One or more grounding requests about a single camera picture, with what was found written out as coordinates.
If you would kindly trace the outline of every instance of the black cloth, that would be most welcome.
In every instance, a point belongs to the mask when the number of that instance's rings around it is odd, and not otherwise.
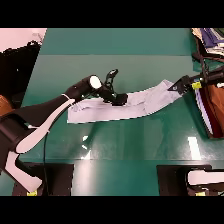
[[[22,103],[40,47],[31,41],[27,46],[0,53],[0,95],[5,96],[14,108]]]

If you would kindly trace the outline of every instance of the green tabletop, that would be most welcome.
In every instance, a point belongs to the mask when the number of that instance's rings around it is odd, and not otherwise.
[[[91,74],[103,81],[112,69],[120,71],[118,93],[175,82],[200,71],[192,49],[187,29],[48,29],[23,106],[57,97]],[[207,138],[191,93],[137,119],[77,125],[67,124],[66,112],[50,131],[46,159],[75,164],[72,195],[158,195],[157,164],[195,163],[189,137],[197,139],[202,163],[224,167],[224,141]],[[20,158],[42,162],[42,152],[43,141]],[[91,160],[82,160],[87,155]]]

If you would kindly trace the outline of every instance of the crumpled white fabric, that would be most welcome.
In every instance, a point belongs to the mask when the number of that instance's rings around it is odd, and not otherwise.
[[[124,106],[112,106],[102,98],[86,99],[68,109],[67,123],[112,121],[147,116],[179,99],[178,92],[168,91],[172,82],[163,80],[159,85],[140,92],[128,93]]]

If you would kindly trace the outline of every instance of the wire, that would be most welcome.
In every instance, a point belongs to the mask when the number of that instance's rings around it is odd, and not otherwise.
[[[45,135],[45,137],[44,137],[43,165],[44,165],[44,179],[45,179],[46,188],[47,188],[47,196],[49,196],[49,187],[48,187],[47,171],[46,171],[46,163],[45,163],[45,159],[46,159],[46,144],[47,144],[47,137],[48,137],[48,133],[47,133],[47,134]]]

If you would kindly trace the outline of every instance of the brown object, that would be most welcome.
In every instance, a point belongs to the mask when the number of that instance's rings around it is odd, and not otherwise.
[[[3,116],[13,111],[13,108],[9,101],[2,95],[0,95],[0,116]]]
[[[224,133],[224,89],[212,85],[208,86],[208,91],[211,97],[210,100],[214,106],[215,117],[219,121],[222,132]]]

